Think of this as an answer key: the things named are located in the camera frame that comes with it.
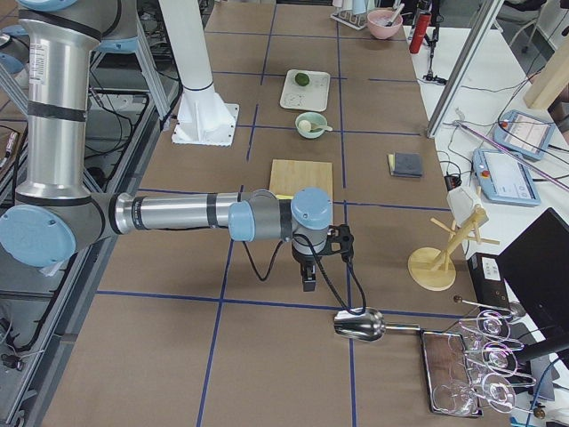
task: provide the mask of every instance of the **green bowl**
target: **green bowl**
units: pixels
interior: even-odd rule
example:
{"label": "green bowl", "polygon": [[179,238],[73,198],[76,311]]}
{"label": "green bowl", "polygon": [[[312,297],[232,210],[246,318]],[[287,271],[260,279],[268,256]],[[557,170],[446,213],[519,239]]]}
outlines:
{"label": "green bowl", "polygon": [[294,124],[296,125],[296,130],[298,133],[308,140],[314,140],[322,135],[325,132],[324,129],[318,129],[317,131],[310,131],[304,132],[299,128],[299,123],[301,120],[308,120],[310,123],[314,123],[316,125],[328,125],[328,121],[326,117],[322,116],[321,114],[315,113],[313,111],[309,111],[307,113],[299,114],[294,120]]}

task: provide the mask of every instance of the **round wooden base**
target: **round wooden base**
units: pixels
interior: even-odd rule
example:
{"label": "round wooden base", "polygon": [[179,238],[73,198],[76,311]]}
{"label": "round wooden base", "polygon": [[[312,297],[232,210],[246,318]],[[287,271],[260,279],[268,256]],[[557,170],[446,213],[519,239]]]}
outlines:
{"label": "round wooden base", "polygon": [[445,291],[456,279],[456,270],[452,261],[448,263],[447,271],[444,264],[437,270],[430,270],[440,252],[434,247],[422,247],[413,252],[407,262],[407,269],[413,280],[429,291]]}

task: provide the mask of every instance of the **label on robot arm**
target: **label on robot arm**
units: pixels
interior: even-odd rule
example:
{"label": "label on robot arm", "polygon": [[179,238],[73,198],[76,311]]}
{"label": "label on robot arm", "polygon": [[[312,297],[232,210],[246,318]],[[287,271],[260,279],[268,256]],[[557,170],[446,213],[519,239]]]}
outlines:
{"label": "label on robot arm", "polygon": [[484,270],[484,278],[486,280],[500,281],[500,271],[498,264],[493,258],[482,258],[482,269]]}
{"label": "label on robot arm", "polygon": [[31,85],[44,85],[46,69],[47,46],[45,44],[31,44],[29,46],[29,83]]}

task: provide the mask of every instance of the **pink bowl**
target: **pink bowl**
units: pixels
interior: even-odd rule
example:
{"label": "pink bowl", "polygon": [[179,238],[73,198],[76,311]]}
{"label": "pink bowl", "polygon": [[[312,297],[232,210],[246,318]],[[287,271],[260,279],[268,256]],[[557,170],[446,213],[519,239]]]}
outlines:
{"label": "pink bowl", "polygon": [[386,38],[394,36],[396,32],[399,31],[403,24],[403,18],[401,18],[401,15],[397,16],[397,19],[391,27],[384,27],[379,24],[383,20],[387,21],[392,14],[393,11],[388,9],[378,9],[367,14],[367,27],[369,28],[370,33],[372,33],[372,36],[379,38],[380,40],[385,40]]}

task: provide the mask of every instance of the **bowl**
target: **bowl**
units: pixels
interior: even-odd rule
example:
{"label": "bowl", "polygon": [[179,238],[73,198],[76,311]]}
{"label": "bowl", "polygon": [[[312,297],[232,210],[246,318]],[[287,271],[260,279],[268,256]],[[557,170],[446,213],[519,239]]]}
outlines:
{"label": "bowl", "polygon": [[301,136],[303,136],[308,140],[314,140],[315,138],[318,138],[320,135],[322,135],[322,133],[325,132],[325,130],[318,129],[317,131],[304,132],[299,128],[299,123],[301,122],[301,120],[308,120],[310,123],[314,123],[315,125],[328,125],[326,117],[322,116],[321,114],[315,113],[313,111],[299,114],[296,117],[296,120],[294,120],[294,124],[296,125],[296,130],[298,131],[298,133],[301,134]]}
{"label": "bowl", "polygon": [[370,33],[372,33],[372,36],[380,40],[385,40],[386,38],[394,36],[396,32],[399,31],[403,24],[403,18],[401,15],[397,16],[397,19],[393,22],[391,27],[385,27],[380,24],[383,21],[387,22],[392,14],[393,11],[390,9],[378,9],[367,14],[367,27],[369,28]]}

